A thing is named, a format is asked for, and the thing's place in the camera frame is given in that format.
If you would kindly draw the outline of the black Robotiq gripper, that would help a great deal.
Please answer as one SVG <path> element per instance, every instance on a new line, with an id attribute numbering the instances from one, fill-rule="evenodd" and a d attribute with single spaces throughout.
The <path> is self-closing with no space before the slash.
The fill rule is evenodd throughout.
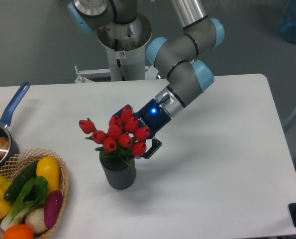
<path id="1" fill-rule="evenodd" d="M 153 138 L 155 134 L 163 128 L 168 122 L 171 121 L 171 117 L 166 112 L 164 104 L 169 101 L 169 98 L 162 98 L 161 100 L 151 99 L 146 105 L 144 105 L 139 111 L 135 112 L 131 105 L 130 111 L 139 120 L 139 127 L 150 128 L 150 134 L 148 139 L 151 139 L 151 147 L 142 155 L 136 156 L 136 159 L 144 158 L 150 159 L 154 153 L 162 146 L 162 142 L 157 138 Z"/>

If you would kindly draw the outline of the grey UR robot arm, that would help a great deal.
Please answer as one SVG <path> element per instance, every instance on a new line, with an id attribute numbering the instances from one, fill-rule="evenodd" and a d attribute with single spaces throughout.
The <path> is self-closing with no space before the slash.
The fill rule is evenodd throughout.
<path id="1" fill-rule="evenodd" d="M 174 40 L 155 38 L 146 49 L 150 64 L 168 80 L 168 86 L 136 113 L 139 125 L 150 129 L 152 146 L 142 155 L 146 159 L 161 146 L 155 134 L 214 82 L 213 73 L 198 56 L 219 45 L 225 37 L 223 25 L 207 16 L 201 1 L 175 0 L 173 6 L 184 34 Z M 74 0 L 68 10 L 85 33 L 104 28 L 102 43 L 118 51 L 124 50 L 126 44 L 116 36 L 113 27 L 131 25 L 138 17 L 130 1 Z"/>

